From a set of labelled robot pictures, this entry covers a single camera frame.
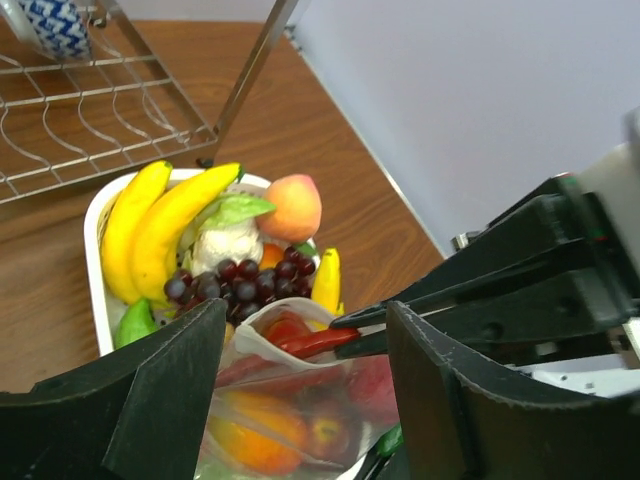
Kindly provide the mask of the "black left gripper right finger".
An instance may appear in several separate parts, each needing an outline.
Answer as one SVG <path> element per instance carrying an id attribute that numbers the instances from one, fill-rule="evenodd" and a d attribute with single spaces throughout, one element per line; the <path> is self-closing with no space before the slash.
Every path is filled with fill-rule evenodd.
<path id="1" fill-rule="evenodd" d="M 638 393 L 607 399 L 534 380 L 399 302 L 386 323 L 411 478 L 638 478 Z"/>

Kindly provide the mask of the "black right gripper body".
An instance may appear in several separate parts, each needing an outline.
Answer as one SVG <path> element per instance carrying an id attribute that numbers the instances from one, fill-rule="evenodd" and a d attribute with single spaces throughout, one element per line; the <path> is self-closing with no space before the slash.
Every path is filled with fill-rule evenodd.
<path id="1" fill-rule="evenodd" d="M 639 366 L 639 269 L 599 197 L 572 175 L 548 179 L 489 224 L 500 265 L 492 287 L 520 300 L 515 342 L 609 349 Z"/>

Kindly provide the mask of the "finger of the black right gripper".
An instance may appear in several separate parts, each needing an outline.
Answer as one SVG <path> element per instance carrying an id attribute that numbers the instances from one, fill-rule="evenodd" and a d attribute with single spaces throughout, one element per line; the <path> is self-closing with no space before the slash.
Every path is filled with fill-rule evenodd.
<path id="1" fill-rule="evenodd" d="M 592 357 L 612 353 L 609 331 L 630 318 L 630 278 L 574 269 L 501 296 L 431 311 L 402 304 L 491 358 Z"/>
<path id="2" fill-rule="evenodd" d="M 528 196 L 405 290 L 330 326 L 378 325 L 391 301 L 426 312 L 451 302 L 464 304 L 521 290 L 567 270 L 569 251 L 590 239 L 597 228 L 591 194 Z"/>

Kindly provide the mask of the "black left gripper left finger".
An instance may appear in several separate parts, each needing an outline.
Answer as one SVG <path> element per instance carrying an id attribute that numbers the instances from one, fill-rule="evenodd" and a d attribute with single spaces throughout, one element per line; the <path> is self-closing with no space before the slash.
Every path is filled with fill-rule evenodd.
<path id="1" fill-rule="evenodd" d="M 193 478 L 226 310 L 208 300 L 27 393 L 2 393 L 2 478 Z"/>

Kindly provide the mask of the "orange red pepper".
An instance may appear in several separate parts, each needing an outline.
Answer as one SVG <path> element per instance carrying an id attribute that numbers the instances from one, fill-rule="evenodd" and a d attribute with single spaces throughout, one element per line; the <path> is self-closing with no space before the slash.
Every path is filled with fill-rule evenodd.
<path id="1" fill-rule="evenodd" d="M 290 402 L 255 392 L 217 397 L 207 432 L 231 459 L 268 476 L 293 473 L 308 440 L 306 422 Z"/>

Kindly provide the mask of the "small red apple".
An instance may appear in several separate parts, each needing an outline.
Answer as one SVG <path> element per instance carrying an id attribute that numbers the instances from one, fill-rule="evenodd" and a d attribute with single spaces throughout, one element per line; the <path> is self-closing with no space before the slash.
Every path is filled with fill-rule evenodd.
<path id="1" fill-rule="evenodd" d="M 341 418 L 312 417 L 308 423 L 307 453 L 317 460 L 340 462 L 348 452 L 351 432 Z"/>

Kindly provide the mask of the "clear polka dot zip bag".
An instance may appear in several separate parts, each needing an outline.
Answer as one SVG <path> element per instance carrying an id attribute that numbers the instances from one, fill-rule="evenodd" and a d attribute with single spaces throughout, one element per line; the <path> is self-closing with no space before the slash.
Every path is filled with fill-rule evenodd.
<path id="1" fill-rule="evenodd" d="M 276 301 L 250 316 L 236 330 L 225 346 L 221 361 L 228 366 L 241 351 L 253 351 L 254 342 L 263 330 L 284 312 L 299 315 L 309 329 L 328 328 L 333 315 L 325 308 L 305 298 Z M 207 432 L 201 444 L 195 476 L 198 479 L 352 479 L 358 463 L 367 451 L 399 422 L 394 386 L 385 355 L 334 361 L 328 354 L 317 359 L 312 371 L 297 372 L 286 367 L 261 374 L 230 386 L 215 385 L 214 400 L 231 391 L 272 395 L 290 402 L 304 418 L 307 430 L 312 417 L 336 416 L 348 426 L 351 443 L 340 462 L 317 460 L 303 451 L 300 466 L 289 475 L 268 476 L 256 473 L 234 461 Z"/>

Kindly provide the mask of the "red plastic lobster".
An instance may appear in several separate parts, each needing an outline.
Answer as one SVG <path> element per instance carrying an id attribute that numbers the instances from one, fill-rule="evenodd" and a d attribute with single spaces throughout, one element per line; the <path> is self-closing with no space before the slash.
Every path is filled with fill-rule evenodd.
<path id="1" fill-rule="evenodd" d="M 265 327 L 263 335 L 254 342 L 253 351 L 239 352 L 228 366 L 220 368 L 216 386 L 247 381 L 280 367 L 309 373 L 311 366 L 325 354 L 334 361 L 342 361 L 387 353 L 385 330 L 365 335 L 353 327 L 312 331 L 302 317 L 284 312 Z"/>

